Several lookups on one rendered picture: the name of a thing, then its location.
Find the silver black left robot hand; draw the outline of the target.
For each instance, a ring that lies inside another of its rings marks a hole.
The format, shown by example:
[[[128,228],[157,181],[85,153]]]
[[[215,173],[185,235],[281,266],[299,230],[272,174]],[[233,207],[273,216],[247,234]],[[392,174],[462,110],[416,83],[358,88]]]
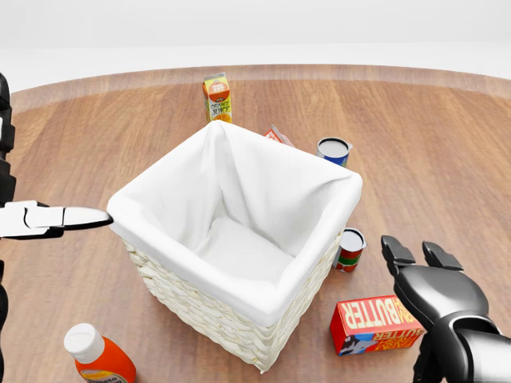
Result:
[[[6,155],[14,148],[15,127],[7,79],[0,73],[0,239],[50,239],[65,231],[103,227],[112,216],[91,207],[50,207],[37,200],[14,201],[16,178]]]

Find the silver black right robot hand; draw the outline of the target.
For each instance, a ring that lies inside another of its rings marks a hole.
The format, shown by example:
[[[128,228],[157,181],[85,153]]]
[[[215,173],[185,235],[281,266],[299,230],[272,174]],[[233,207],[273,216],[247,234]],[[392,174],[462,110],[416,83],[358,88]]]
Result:
[[[411,251],[393,236],[382,236],[381,245],[395,294],[426,331],[413,383],[475,382],[475,348],[461,331],[498,333],[479,285],[436,243],[422,243],[425,266],[418,265]]]

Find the red butter box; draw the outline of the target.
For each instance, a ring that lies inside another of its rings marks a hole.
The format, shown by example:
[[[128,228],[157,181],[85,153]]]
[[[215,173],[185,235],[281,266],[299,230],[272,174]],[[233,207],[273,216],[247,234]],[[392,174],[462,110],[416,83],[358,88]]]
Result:
[[[395,295],[337,302],[330,329],[339,356],[408,348],[425,333]]]

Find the white wicker basket with liner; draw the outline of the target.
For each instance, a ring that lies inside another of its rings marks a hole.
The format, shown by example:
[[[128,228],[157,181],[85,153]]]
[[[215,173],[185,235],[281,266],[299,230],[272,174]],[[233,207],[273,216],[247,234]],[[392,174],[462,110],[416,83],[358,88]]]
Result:
[[[149,292],[266,372],[328,275],[361,192],[356,172],[213,121],[107,210]]]

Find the red and green labelled tin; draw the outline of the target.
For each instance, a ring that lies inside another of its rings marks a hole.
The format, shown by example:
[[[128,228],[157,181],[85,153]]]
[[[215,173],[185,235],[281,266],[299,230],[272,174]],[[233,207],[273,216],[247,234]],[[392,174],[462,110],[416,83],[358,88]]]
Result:
[[[352,227],[345,228],[332,266],[343,273],[354,271],[365,248],[366,240],[363,234]]]

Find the orange sauce bottle, white cap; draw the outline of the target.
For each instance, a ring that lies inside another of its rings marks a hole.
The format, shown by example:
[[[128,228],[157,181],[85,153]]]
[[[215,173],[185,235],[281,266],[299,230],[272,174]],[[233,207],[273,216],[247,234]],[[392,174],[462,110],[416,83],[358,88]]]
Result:
[[[71,327],[64,347],[85,383],[135,383],[137,370],[129,356],[89,323]]]

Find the blue labelled tin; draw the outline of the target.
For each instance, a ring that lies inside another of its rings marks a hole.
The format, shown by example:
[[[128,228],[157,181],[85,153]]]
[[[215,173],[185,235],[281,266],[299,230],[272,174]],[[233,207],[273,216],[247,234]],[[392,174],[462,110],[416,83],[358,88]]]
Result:
[[[352,148],[353,144],[338,137],[325,137],[318,142],[316,155],[345,168]]]

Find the orange juice carton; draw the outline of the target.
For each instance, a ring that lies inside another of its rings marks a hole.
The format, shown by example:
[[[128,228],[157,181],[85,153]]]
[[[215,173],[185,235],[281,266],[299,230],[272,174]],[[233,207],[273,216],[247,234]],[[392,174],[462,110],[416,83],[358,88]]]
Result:
[[[221,120],[232,123],[231,89],[225,72],[206,76],[202,90],[208,122]]]

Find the red and white food box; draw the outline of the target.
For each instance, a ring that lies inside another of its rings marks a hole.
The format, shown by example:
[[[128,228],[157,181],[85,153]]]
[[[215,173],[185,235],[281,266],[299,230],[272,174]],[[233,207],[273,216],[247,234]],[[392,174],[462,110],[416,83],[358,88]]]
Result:
[[[295,147],[288,137],[281,133],[274,124],[271,125],[271,128],[264,134],[264,136],[293,148]]]

